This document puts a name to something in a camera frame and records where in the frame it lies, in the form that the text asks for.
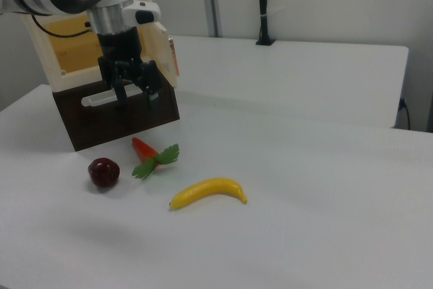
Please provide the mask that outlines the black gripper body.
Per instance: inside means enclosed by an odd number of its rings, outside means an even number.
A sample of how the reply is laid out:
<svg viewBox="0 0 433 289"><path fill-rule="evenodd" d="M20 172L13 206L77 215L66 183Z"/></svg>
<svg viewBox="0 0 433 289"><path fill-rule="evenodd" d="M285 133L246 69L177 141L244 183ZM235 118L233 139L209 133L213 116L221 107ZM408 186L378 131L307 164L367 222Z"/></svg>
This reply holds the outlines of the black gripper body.
<svg viewBox="0 0 433 289"><path fill-rule="evenodd" d="M120 80L145 88L142 75L142 46L137 27L115 35L98 35L103 55L98 58L101 77L106 85L114 87Z"/></svg>

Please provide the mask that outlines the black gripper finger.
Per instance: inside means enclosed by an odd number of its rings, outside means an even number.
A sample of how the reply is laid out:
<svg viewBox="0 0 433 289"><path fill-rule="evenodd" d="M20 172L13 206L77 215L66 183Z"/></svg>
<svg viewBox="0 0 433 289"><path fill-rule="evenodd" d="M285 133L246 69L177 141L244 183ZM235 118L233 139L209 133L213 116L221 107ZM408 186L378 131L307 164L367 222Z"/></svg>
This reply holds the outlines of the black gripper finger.
<svg viewBox="0 0 433 289"><path fill-rule="evenodd" d="M158 108L159 90L161 90L160 71L155 61L142 62L139 65L137 86L146 96L150 110Z"/></svg>
<svg viewBox="0 0 433 289"><path fill-rule="evenodd" d="M126 90L123 85L122 79L116 79L113 84L113 89L116 94L117 101L120 105L125 105L128 100Z"/></svg>

